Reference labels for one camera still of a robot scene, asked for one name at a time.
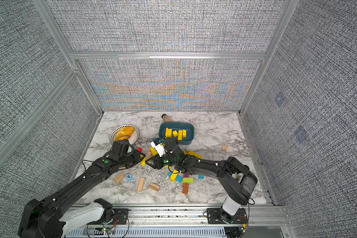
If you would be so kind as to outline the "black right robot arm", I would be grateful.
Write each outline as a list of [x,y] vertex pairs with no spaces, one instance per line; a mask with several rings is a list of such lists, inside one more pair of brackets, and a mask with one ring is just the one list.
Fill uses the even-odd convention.
[[182,174],[202,175],[217,179],[228,195],[220,208],[223,216],[231,219],[236,216],[242,206],[249,205],[258,178],[237,158],[229,157],[227,160],[219,161],[202,159],[196,155],[184,153],[173,140],[162,142],[155,140],[151,142],[151,145],[157,151],[157,155],[153,155],[145,163],[152,168],[173,167]]

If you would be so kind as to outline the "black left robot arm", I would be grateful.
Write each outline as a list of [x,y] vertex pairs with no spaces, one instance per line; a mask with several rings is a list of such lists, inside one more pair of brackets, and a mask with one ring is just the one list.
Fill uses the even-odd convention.
[[42,200],[28,202],[22,214],[18,236],[21,238],[61,238],[84,224],[95,220],[109,221],[113,215],[109,202],[98,199],[89,206],[79,222],[68,218],[66,212],[83,195],[108,179],[121,168],[129,169],[141,162],[145,154],[128,140],[115,141],[111,149],[96,159],[81,175],[68,185]]

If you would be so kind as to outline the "teal plastic bin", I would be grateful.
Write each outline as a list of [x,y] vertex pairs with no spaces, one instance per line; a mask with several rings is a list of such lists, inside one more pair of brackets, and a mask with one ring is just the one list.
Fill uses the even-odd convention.
[[[173,130],[172,138],[166,138],[166,128]],[[182,141],[178,141],[178,131],[183,131]],[[190,145],[194,139],[194,126],[183,122],[163,122],[160,125],[158,136],[161,139],[176,140],[179,145]]]

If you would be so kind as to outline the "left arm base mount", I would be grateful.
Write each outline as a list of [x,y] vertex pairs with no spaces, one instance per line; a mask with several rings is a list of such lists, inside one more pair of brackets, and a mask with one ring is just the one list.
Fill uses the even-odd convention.
[[129,209],[114,208],[113,205],[105,199],[98,198],[94,200],[104,208],[104,212],[100,218],[90,222],[89,225],[126,225],[128,221]]

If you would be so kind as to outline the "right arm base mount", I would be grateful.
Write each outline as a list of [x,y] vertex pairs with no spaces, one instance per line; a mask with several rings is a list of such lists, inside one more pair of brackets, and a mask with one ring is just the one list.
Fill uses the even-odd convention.
[[208,223],[214,224],[248,224],[248,216],[244,208],[239,208],[235,215],[230,215],[221,208],[207,208]]

